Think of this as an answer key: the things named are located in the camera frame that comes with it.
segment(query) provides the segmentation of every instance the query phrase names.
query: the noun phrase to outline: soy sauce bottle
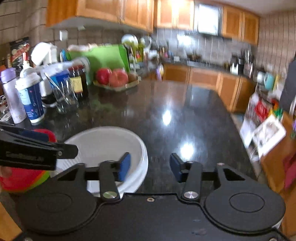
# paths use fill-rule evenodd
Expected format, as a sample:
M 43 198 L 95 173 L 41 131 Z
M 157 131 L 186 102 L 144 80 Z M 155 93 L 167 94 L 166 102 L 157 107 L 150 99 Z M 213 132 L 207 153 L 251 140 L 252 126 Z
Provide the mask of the soy sauce bottle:
M 68 68 L 71 85 L 78 101 L 83 100 L 89 96 L 86 83 L 86 73 L 83 65 L 77 65 Z

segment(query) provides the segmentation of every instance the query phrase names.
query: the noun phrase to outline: green cutting board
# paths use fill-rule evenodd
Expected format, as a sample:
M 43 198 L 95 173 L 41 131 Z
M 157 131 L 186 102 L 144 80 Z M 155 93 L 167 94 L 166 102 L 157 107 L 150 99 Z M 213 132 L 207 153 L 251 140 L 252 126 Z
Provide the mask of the green cutting board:
M 70 51 L 66 53 L 68 60 L 85 56 L 90 62 L 91 72 L 95 73 L 101 68 L 122 69 L 130 71 L 128 56 L 123 45 L 105 45 L 91 49 L 90 51 Z

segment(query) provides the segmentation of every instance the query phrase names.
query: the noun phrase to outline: fruit bowl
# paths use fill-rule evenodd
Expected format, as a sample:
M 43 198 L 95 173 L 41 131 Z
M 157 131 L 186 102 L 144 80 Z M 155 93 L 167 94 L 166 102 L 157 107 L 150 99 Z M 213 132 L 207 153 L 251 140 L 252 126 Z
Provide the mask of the fruit bowl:
M 124 91 L 124 90 L 135 87 L 136 85 L 138 85 L 140 83 L 140 81 L 141 81 L 141 77 L 137 76 L 137 80 L 135 80 L 133 82 L 130 82 L 130 83 L 127 83 L 127 84 L 125 84 L 123 86 L 120 86 L 120 87 L 112 87 L 112 86 L 109 86 L 109 85 L 102 85 L 102 84 L 98 83 L 96 80 L 94 80 L 94 85 L 98 86 L 98 87 L 101 87 L 101 88 L 104 88 L 104 89 L 107 89 L 107 90 L 120 92 L 120 91 Z

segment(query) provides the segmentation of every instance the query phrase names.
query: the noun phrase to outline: range hood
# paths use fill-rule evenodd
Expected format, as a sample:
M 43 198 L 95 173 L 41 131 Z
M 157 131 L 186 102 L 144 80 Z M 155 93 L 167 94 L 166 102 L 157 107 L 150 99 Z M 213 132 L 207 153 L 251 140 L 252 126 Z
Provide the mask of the range hood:
M 220 7 L 195 4 L 194 32 L 220 36 L 222 29 L 222 9 Z

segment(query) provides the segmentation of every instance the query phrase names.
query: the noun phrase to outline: ceiling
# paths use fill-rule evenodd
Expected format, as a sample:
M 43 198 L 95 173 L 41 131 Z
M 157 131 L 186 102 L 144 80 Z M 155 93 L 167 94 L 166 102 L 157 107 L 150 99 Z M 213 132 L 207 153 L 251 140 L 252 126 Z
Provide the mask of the ceiling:
M 296 9 L 296 0 L 218 0 L 219 2 L 236 5 L 259 15 Z

